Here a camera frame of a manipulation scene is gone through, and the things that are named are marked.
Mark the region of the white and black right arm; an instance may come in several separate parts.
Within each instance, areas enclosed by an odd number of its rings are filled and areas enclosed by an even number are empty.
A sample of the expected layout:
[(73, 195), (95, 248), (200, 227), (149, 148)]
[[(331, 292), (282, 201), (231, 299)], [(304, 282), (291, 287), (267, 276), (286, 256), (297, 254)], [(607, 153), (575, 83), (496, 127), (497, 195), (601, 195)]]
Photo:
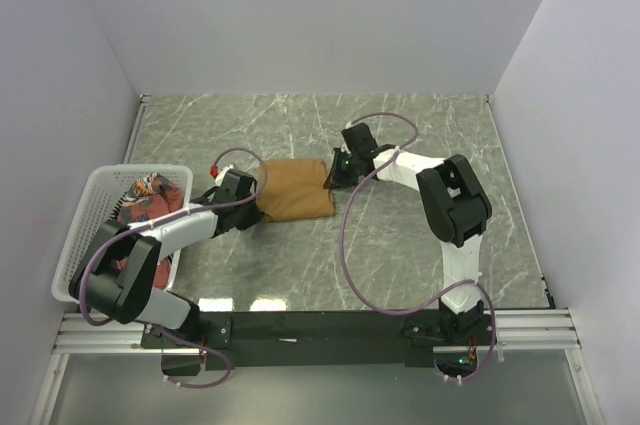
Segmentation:
[(439, 332), (449, 343), (464, 342), (490, 303), (478, 280), (480, 246), (492, 206), (469, 161), (462, 155), (426, 157), (391, 145), (345, 145), (334, 150), (324, 187), (359, 192), (372, 179), (419, 193), (442, 250)]

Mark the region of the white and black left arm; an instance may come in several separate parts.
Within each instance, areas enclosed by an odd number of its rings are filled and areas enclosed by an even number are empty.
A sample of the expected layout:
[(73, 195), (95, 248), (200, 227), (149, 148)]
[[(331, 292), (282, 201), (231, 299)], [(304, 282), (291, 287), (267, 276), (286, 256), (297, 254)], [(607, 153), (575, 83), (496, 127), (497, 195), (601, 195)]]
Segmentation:
[(256, 190), (252, 175), (228, 167), (214, 187), (176, 212), (137, 226), (104, 222), (76, 267), (69, 294), (121, 324), (152, 323), (176, 346), (193, 344), (204, 334), (199, 307), (154, 286), (158, 265), (197, 242), (258, 223)]

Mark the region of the tan tank top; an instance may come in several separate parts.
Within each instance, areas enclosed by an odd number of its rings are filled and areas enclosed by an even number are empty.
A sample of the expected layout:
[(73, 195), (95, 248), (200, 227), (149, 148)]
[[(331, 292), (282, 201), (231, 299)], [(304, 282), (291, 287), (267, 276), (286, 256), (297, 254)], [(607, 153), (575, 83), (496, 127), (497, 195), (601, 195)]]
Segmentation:
[(265, 162), (256, 204), (266, 222), (289, 222), (335, 215), (332, 193), (324, 187), (328, 171), (323, 159), (276, 159)]

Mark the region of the red printed tank top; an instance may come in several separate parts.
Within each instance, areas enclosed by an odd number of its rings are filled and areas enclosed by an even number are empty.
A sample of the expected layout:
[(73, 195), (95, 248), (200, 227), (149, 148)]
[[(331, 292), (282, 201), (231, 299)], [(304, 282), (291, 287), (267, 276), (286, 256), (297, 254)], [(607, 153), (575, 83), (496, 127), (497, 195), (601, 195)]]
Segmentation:
[(123, 224), (146, 222), (176, 212), (184, 205), (182, 190), (159, 173), (136, 180), (119, 198), (110, 219)]

